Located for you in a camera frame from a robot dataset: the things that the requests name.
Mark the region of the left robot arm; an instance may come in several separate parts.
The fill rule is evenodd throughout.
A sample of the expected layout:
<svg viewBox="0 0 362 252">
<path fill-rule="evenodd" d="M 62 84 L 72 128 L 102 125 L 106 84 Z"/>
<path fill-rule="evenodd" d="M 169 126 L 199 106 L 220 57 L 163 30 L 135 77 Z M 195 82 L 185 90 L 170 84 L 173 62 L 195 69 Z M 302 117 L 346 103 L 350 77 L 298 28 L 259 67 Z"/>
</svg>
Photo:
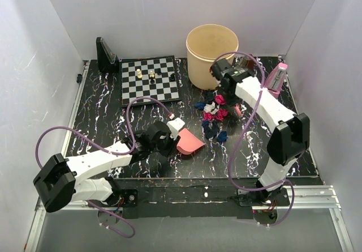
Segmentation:
<svg viewBox="0 0 362 252">
<path fill-rule="evenodd" d="M 153 153 L 168 157 L 176 149 L 184 122 L 180 118 L 167 123 L 156 121 L 134 139 L 124 138 L 103 150 L 81 156 L 53 155 L 33 180 L 47 212 L 61 210 L 73 201 L 97 200 L 113 207 L 136 191 L 121 188 L 110 177 L 95 176 L 110 169 L 128 166 Z"/>
</svg>

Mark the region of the pink plastic dustpan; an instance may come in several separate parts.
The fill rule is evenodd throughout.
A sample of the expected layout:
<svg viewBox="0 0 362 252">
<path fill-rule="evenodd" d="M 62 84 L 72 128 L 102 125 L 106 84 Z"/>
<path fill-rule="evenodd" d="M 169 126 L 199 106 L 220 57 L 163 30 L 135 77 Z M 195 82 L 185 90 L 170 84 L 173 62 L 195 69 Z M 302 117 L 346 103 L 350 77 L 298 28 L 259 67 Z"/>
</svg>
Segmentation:
<svg viewBox="0 0 362 252">
<path fill-rule="evenodd" d="M 176 149 L 182 155 L 191 155 L 205 145 L 204 142 L 194 136 L 188 129 L 181 130 L 179 136 L 180 140 L 176 145 Z"/>
</svg>

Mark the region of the pink hand brush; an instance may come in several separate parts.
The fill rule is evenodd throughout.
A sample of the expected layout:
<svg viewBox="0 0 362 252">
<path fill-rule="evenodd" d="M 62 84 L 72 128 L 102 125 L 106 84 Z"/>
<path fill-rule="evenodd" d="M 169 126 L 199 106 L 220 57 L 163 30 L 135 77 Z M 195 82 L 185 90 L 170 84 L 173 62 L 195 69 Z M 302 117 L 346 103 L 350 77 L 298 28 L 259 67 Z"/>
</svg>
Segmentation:
<svg viewBox="0 0 362 252">
<path fill-rule="evenodd" d="M 243 116 L 243 113 L 242 111 L 240 110 L 240 107 L 238 104 L 236 104 L 234 106 L 234 112 L 235 112 L 235 115 L 238 117 L 238 118 L 241 118 Z"/>
</svg>

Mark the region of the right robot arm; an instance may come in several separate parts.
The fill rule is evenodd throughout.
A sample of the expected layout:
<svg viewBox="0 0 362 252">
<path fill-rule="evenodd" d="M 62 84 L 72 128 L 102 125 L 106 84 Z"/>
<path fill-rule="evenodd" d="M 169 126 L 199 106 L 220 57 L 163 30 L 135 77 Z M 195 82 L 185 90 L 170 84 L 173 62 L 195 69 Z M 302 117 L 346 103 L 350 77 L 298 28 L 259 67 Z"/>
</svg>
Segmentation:
<svg viewBox="0 0 362 252">
<path fill-rule="evenodd" d="M 267 144 L 266 168 L 256 186 L 245 189 L 244 196 L 249 202 L 269 205 L 276 199 L 290 168 L 309 148 L 310 119 L 280 103 L 247 67 L 234 67 L 222 58 L 212 64 L 210 72 L 218 81 L 227 104 L 245 101 L 272 133 Z"/>
</svg>

